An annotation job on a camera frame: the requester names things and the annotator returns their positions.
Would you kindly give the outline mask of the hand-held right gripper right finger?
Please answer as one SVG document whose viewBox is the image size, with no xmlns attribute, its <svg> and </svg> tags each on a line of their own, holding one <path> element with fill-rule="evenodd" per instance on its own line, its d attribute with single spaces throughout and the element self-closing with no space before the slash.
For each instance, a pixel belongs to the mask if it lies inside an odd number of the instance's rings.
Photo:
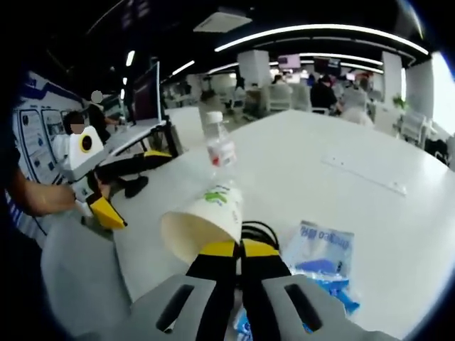
<svg viewBox="0 0 455 341">
<path fill-rule="evenodd" d="M 243 304 L 254 340 L 347 340 L 343 305 L 272 246 L 243 239 Z"/>
</svg>

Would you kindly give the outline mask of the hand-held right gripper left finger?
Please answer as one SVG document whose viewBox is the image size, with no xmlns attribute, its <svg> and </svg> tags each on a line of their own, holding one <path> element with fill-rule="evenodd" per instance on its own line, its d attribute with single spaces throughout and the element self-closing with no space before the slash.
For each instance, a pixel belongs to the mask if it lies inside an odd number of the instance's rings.
<svg viewBox="0 0 455 341">
<path fill-rule="evenodd" d="M 204 246 L 186 274 L 174 275 L 132 308 L 130 340 L 223 340 L 234 303 L 238 245 Z"/>
</svg>

